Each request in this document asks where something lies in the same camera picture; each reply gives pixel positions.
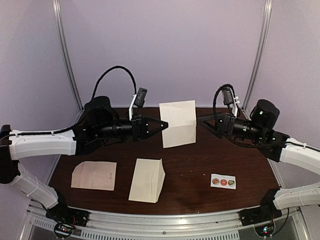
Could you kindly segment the lined paper letter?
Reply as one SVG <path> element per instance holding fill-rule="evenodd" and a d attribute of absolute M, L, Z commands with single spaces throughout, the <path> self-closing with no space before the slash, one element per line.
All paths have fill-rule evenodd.
<path fill-rule="evenodd" d="M 160 119 L 168 123 L 162 131 L 164 149 L 196 142 L 196 101 L 178 101 L 159 104 Z"/>

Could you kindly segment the cream paper envelope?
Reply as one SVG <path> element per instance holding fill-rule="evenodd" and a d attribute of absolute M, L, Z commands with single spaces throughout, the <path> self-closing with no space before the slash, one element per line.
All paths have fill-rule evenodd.
<path fill-rule="evenodd" d="M 157 203 L 165 180 L 162 159 L 137 158 L 131 181 L 129 201 Z"/>

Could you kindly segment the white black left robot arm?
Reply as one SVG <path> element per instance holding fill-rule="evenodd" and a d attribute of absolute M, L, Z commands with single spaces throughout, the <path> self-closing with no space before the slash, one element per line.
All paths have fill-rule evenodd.
<path fill-rule="evenodd" d="M 89 155 L 106 146 L 109 139 L 122 143 L 131 137 L 137 142 L 167 129 L 168 125 L 165 121 L 132 113 L 120 118 L 107 96 L 97 96 L 86 103 L 82 119 L 64 129 L 23 132 L 5 124 L 0 129 L 0 182 L 17 186 L 38 201 L 53 220 L 66 223 L 75 216 L 64 196 L 26 170 L 20 159 Z"/>

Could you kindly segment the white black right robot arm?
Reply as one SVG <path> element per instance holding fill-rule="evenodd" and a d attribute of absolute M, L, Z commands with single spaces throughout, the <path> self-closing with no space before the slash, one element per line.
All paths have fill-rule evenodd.
<path fill-rule="evenodd" d="M 258 100 L 249 120 L 237 118 L 225 112 L 214 112 L 197 120 L 217 138 L 226 138 L 233 144 L 248 149 L 257 149 L 267 159 L 287 163 L 320 173 L 320 151 L 306 143 L 297 141 L 273 127 L 280 111 L 266 99 Z M 295 188 L 270 189 L 256 210 L 259 220 L 268 220 L 276 210 L 291 207 L 319 205 L 320 184 Z"/>

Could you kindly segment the sticker sheet with three seals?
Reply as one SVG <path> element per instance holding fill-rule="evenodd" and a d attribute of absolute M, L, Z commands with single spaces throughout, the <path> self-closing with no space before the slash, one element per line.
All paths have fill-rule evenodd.
<path fill-rule="evenodd" d="M 221 175 L 212 173 L 210 176 L 210 186 L 212 188 L 236 190 L 236 177 L 232 175 Z"/>

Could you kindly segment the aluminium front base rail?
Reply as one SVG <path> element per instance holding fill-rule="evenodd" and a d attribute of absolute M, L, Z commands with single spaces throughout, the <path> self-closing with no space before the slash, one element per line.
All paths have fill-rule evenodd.
<path fill-rule="evenodd" d="M 287 210 L 273 220 L 271 238 L 260 237 L 255 225 L 243 226 L 238 210 L 186 215 L 137 215 L 91 211 L 86 226 L 77 226 L 67 240 L 310 240 L 299 208 Z M 19 240 L 58 240 L 55 222 L 46 211 L 31 201 L 25 214 Z"/>

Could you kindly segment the right aluminium corner post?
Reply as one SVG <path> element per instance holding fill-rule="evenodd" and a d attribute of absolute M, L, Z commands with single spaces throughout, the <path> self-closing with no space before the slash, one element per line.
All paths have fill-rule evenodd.
<path fill-rule="evenodd" d="M 271 18 L 272 18 L 272 0 L 265 0 L 258 46 L 256 50 L 256 55 L 255 55 L 255 59 L 252 67 L 249 84 L 248 84 L 247 91 L 244 97 L 244 102 L 242 105 L 243 110 L 248 109 L 249 102 L 254 90 L 254 86 L 257 81 L 260 65 L 262 62 L 263 52 L 266 46 L 267 37 L 269 33 Z"/>

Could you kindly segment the aluminium corner post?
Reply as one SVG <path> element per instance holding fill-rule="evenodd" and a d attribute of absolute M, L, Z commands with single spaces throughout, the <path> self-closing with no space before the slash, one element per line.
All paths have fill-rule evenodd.
<path fill-rule="evenodd" d="M 71 58 L 68 51 L 68 45 L 67 45 L 64 24 L 63 24 L 63 16 L 61 11 L 61 1 L 53 0 L 52 6 L 53 6 L 53 14 L 54 14 L 55 22 L 57 26 L 57 35 L 60 42 L 62 60 L 66 70 L 68 82 L 70 84 L 71 92 L 74 97 L 77 109 L 81 112 L 83 110 L 83 103 L 80 97 L 80 92 L 77 87 L 77 83 L 76 83 L 73 68 L 72 68 Z"/>
<path fill-rule="evenodd" d="M 248 84 L 247 91 L 244 97 L 244 102 L 242 105 L 243 110 L 248 109 L 249 102 L 254 90 L 254 86 L 257 81 L 260 65 L 262 62 L 263 52 L 266 46 L 267 37 L 269 33 L 271 18 L 272 18 L 272 0 L 265 0 L 258 46 L 256 50 L 256 55 L 255 55 L 255 59 L 252 67 L 249 84 Z"/>

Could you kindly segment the left aluminium corner post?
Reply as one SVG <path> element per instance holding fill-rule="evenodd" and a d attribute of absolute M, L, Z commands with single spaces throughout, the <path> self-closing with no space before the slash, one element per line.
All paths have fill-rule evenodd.
<path fill-rule="evenodd" d="M 68 45 L 67 45 L 64 24 L 63 24 L 63 16 L 61 11 L 61 1 L 53 0 L 52 6 L 53 6 L 53 14 L 54 14 L 55 22 L 57 26 L 57 35 L 60 42 L 62 60 L 66 70 L 68 82 L 70 84 L 71 92 L 74 97 L 77 109 L 81 112 L 83 110 L 83 103 L 80 97 L 80 92 L 77 87 L 77 83 L 76 83 L 73 68 L 72 68 L 71 58 L 68 51 Z"/>

